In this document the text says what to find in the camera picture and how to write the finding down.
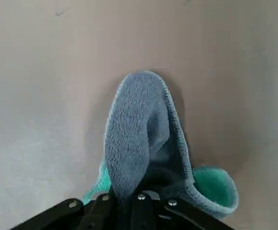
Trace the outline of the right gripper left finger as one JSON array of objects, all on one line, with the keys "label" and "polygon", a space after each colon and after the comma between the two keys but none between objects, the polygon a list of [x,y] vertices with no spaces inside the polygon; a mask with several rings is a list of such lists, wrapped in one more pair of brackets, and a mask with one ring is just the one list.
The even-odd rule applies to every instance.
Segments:
[{"label": "right gripper left finger", "polygon": [[13,230],[113,230],[117,200],[113,194],[101,194],[84,204],[70,198],[14,226]]}]

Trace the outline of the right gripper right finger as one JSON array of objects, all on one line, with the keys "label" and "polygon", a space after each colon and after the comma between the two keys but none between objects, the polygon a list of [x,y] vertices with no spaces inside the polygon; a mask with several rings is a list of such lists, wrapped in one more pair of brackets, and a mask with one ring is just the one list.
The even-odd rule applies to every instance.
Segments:
[{"label": "right gripper right finger", "polygon": [[152,199],[136,194],[131,201],[130,230],[233,230],[181,198]]}]

